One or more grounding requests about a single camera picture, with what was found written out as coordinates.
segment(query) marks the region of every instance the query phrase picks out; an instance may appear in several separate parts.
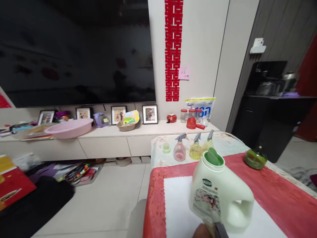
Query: hand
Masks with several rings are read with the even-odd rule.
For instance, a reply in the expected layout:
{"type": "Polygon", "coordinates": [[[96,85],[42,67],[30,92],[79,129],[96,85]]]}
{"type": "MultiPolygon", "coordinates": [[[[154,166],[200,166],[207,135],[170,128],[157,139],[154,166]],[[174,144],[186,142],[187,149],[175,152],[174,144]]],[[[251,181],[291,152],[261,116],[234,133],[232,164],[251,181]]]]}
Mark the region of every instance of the hand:
{"type": "Polygon", "coordinates": [[[195,233],[193,235],[193,238],[213,238],[210,232],[208,231],[205,224],[201,223],[197,229],[195,230],[195,233]]]}

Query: pink spray bottle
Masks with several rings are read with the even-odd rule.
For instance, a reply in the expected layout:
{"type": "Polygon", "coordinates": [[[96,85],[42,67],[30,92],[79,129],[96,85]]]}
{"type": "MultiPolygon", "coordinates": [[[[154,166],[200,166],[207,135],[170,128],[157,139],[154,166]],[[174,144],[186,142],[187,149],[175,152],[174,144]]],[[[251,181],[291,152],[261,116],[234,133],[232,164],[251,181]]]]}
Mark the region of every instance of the pink spray bottle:
{"type": "Polygon", "coordinates": [[[182,139],[184,138],[188,139],[186,137],[186,133],[183,133],[176,138],[176,140],[178,140],[178,143],[176,144],[174,148],[174,159],[176,161],[184,161],[186,158],[186,149],[182,141],[182,139]]]}

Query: yellow spray bottle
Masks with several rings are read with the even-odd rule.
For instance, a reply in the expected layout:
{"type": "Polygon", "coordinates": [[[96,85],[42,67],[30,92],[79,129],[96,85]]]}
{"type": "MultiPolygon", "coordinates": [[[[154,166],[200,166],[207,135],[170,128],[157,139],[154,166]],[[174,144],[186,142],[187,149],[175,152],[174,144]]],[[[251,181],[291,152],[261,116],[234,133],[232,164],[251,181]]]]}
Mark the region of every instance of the yellow spray bottle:
{"type": "Polygon", "coordinates": [[[194,139],[194,143],[191,145],[191,148],[189,149],[189,156],[194,160],[199,160],[202,153],[201,153],[201,146],[199,145],[199,139],[200,139],[201,132],[197,134],[197,136],[194,139]]]}
{"type": "Polygon", "coordinates": [[[214,133],[214,130],[211,130],[211,132],[208,135],[207,141],[202,146],[202,153],[204,153],[205,151],[208,151],[210,147],[212,147],[212,148],[214,147],[214,143],[212,142],[212,134],[213,133],[214,133]]]}

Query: pink plastic basin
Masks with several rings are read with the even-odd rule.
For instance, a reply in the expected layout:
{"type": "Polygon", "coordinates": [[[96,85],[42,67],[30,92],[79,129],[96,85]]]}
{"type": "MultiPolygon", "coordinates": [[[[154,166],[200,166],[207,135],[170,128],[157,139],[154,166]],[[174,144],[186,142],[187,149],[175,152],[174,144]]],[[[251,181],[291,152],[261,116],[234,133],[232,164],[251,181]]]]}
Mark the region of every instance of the pink plastic basin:
{"type": "Polygon", "coordinates": [[[91,118],[63,122],[47,128],[45,133],[53,134],[58,139],[71,139],[89,132],[92,122],[91,118]]]}

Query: red tablecloth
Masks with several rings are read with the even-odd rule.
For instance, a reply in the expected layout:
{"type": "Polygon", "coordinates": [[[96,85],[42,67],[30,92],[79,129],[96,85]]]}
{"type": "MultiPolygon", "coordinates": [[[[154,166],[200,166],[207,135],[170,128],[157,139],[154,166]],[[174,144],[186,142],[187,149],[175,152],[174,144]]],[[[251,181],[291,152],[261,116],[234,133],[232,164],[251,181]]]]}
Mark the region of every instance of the red tablecloth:
{"type": "MultiPolygon", "coordinates": [[[[251,188],[256,201],[290,238],[317,236],[317,200],[268,168],[254,170],[244,153],[225,156],[226,165],[251,188]]],[[[192,176],[197,162],[151,172],[143,238],[166,237],[164,179],[192,176]]]]}

